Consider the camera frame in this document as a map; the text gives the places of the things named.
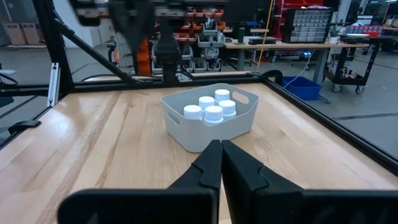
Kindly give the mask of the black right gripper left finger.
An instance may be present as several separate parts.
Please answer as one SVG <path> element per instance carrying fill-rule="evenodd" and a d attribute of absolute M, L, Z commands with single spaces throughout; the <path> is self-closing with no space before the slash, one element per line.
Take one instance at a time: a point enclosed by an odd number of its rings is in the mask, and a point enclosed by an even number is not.
<path fill-rule="evenodd" d="M 59 223 L 217 223 L 223 147 L 212 140 L 166 189 L 85 189 L 60 204 Z"/>

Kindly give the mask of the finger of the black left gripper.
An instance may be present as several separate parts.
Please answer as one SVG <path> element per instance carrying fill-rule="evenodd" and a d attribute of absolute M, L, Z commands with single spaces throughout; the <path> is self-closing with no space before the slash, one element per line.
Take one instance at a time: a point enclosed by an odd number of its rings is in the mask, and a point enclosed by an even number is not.
<path fill-rule="evenodd" d="M 141 13 L 135 19 L 132 28 L 132 49 L 137 50 L 141 42 L 153 32 L 155 16 L 151 13 Z"/>
<path fill-rule="evenodd" d="M 122 13 L 110 13 L 110 19 L 113 23 L 115 31 L 121 33 L 131 51 L 134 51 L 134 34 L 130 23 L 130 15 Z"/>

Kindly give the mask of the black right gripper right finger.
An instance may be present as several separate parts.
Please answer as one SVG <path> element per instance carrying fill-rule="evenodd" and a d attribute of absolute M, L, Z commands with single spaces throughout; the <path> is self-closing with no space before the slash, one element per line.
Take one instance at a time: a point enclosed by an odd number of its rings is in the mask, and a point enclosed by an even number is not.
<path fill-rule="evenodd" d="M 303 189 L 231 141 L 222 146 L 233 223 L 397 224 L 396 191 Z"/>

